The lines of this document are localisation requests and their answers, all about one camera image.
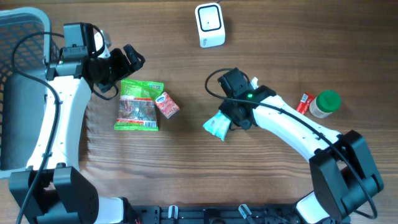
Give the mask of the teal packet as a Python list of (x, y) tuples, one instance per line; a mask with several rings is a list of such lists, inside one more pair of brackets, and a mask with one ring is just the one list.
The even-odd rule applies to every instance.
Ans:
[[(205, 80), (205, 90), (211, 95), (214, 96), (215, 98), (221, 99), (221, 100), (231, 100), (235, 101), (238, 103), (248, 103), (248, 104), (253, 104), (254, 99), (255, 99), (255, 93), (254, 89), (252, 91), (248, 91), (241, 95), (240, 97), (237, 98), (228, 98), (225, 94), (225, 96), (218, 95), (214, 92), (212, 92), (209, 87), (208, 87), (208, 82), (210, 81), (210, 77), (208, 77)], [(235, 125), (228, 117), (226, 117), (219, 109), (218, 112), (210, 118), (204, 125), (204, 129), (211, 133), (212, 135), (220, 138), (222, 141), (224, 141), (225, 136), (229, 130), (231, 130), (232, 125)]]

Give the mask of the red stick packet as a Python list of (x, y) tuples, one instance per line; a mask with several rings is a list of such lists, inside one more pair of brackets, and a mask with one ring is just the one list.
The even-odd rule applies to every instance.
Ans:
[(310, 107), (310, 103), (315, 99), (315, 97), (307, 92), (304, 92), (302, 95), (302, 98), (298, 104), (298, 106), (296, 107), (296, 110), (300, 113), (300, 114), (305, 114), (309, 107)]

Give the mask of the green lid jar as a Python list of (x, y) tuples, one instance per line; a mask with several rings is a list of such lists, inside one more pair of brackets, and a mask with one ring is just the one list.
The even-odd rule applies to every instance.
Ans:
[(321, 92), (311, 103), (310, 112), (316, 118), (326, 118), (341, 106), (341, 98), (333, 90)]

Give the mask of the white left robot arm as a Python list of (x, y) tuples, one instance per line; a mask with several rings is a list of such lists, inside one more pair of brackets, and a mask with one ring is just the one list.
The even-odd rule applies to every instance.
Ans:
[(94, 51), (67, 47), (47, 65), (44, 119), (26, 169), (14, 172), (9, 190), (20, 207), (17, 220), (29, 223), (139, 223), (124, 197), (102, 197), (78, 170), (83, 116), (93, 87), (108, 91), (138, 71), (144, 57), (131, 45)]

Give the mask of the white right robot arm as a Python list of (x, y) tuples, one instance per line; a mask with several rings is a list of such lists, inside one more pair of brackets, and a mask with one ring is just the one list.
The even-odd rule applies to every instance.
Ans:
[(302, 222), (341, 223), (352, 213), (377, 218), (373, 197), (384, 183), (362, 135), (341, 134), (311, 121), (266, 86), (221, 87), (223, 115), (243, 129), (255, 125), (270, 131), (308, 162), (313, 190), (293, 208)]

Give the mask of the white barcode scanner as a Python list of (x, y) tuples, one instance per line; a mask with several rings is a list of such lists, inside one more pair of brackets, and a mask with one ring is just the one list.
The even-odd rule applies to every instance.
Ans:
[(201, 48), (223, 45), (226, 39), (223, 13), (217, 2), (198, 5), (195, 8)]

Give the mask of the green snack bag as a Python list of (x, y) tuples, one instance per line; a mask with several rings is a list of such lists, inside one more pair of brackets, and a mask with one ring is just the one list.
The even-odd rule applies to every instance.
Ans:
[(159, 82), (124, 79), (121, 81), (119, 113), (114, 129), (118, 131), (158, 131), (154, 100), (164, 90)]

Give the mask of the grey plastic shopping basket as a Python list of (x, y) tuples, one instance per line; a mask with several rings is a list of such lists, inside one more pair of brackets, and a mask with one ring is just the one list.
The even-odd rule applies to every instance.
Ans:
[(58, 57), (44, 11), (21, 7), (1, 11), (1, 178), (25, 169), (43, 121), (47, 89), (12, 67), (44, 79), (44, 63)]

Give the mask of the black mounting rail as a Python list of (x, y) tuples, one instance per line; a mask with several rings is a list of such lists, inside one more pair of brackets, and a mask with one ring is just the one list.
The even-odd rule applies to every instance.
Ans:
[(157, 205), (134, 206), (139, 215), (137, 223), (143, 224), (300, 224), (304, 219), (292, 204), (249, 206), (247, 213), (233, 207), (178, 207), (177, 215), (169, 216), (167, 207)]

